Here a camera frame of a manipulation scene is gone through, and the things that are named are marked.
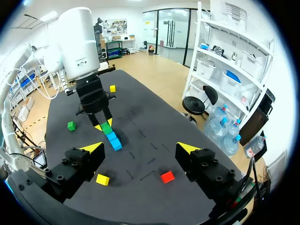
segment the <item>plastic water bottle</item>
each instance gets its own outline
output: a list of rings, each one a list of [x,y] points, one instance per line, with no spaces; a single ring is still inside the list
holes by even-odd
[[[234,122],[232,120],[229,123],[229,125],[227,125],[228,126],[228,133],[231,134],[232,136],[236,137],[240,132],[239,124],[240,124],[240,119],[237,119],[236,122]]]
[[[223,118],[221,121],[219,119],[212,119],[209,124],[204,129],[205,135],[211,139],[216,145],[227,134],[227,118]]]
[[[252,140],[248,145],[245,146],[245,155],[247,158],[253,157],[264,147],[264,140],[266,136],[257,136],[254,140]]]
[[[212,119],[218,119],[219,121],[222,120],[224,117],[227,118],[227,112],[226,112],[226,109],[227,109],[227,105],[223,105],[223,107],[217,107],[215,108],[212,113],[210,114],[210,116],[208,117],[208,119],[206,120],[205,124],[204,124],[204,127],[206,127],[210,121]]]
[[[237,153],[239,149],[239,140],[241,139],[240,135],[236,137],[231,134],[227,134],[220,142],[219,148],[228,156],[231,157]]]

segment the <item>green cube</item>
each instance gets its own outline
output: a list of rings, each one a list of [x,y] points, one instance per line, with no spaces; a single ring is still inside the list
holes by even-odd
[[[102,128],[102,131],[105,135],[107,135],[113,131],[108,122],[101,124],[100,127]]]
[[[71,121],[71,122],[67,123],[67,128],[70,131],[75,130],[76,129],[76,124],[73,121]]]

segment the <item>glass wall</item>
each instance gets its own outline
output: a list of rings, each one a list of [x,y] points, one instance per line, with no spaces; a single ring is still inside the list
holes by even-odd
[[[183,64],[188,36],[188,9],[159,10],[157,54]]]
[[[149,45],[156,45],[157,35],[157,11],[143,13],[143,41],[147,41]]]
[[[209,13],[203,10],[202,17],[209,19]],[[209,29],[208,25],[202,24],[199,43],[207,42]],[[143,41],[147,41],[148,47],[155,46],[156,54],[187,67],[191,66],[196,32],[197,9],[162,9],[143,13]]]

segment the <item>cube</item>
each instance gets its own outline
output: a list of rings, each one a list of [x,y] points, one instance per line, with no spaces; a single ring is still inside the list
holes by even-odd
[[[122,148],[121,142],[118,140],[118,138],[113,139],[111,141],[111,144],[115,151],[120,150]]]
[[[114,132],[107,134],[106,137],[108,138],[109,141],[112,141],[113,139],[117,138],[117,136]]]
[[[111,93],[116,92],[116,85],[111,85],[109,87],[109,90],[111,91]]]
[[[106,177],[104,175],[98,174],[97,179],[96,179],[96,183],[107,186],[108,185],[108,181],[109,181],[109,177]]]
[[[164,173],[160,176],[160,178],[165,184],[175,179],[171,171]]]
[[[100,126],[105,135],[108,135],[109,133],[111,133],[113,131],[108,122],[105,122],[105,123],[101,124]]]
[[[71,121],[71,122],[67,123],[67,128],[70,131],[75,130],[76,129],[76,124],[73,121]]]

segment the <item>bolt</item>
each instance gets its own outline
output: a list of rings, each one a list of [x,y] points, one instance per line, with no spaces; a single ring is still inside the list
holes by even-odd
[[[230,170],[230,171],[228,172],[228,176],[234,177],[234,176],[235,176],[235,170]]]
[[[215,178],[215,181],[216,182],[222,182],[223,181],[223,177],[221,177],[221,176],[217,176],[216,178]]]
[[[72,163],[72,167],[73,167],[73,168],[77,168],[77,166],[78,166],[78,163],[76,163],[76,162],[73,162],[73,163]]]
[[[23,184],[19,184],[18,188],[19,188],[20,191],[23,191],[24,190],[24,185]]]
[[[67,159],[66,159],[66,158],[63,158],[63,159],[61,160],[61,162],[62,162],[62,164],[66,164],[66,163],[67,163]]]
[[[27,185],[30,185],[30,184],[32,184],[32,181],[29,180],[29,179],[27,179],[27,180],[26,180],[26,184],[27,184]]]
[[[65,178],[64,178],[62,175],[58,175],[58,176],[56,177],[56,180],[57,180],[59,183],[61,183],[61,182],[63,182],[63,181],[65,180]]]
[[[201,166],[202,166],[202,167],[207,167],[208,164],[207,164],[207,163],[202,163]]]
[[[52,175],[51,170],[49,170],[48,168],[45,169],[45,173],[48,177],[50,177]]]

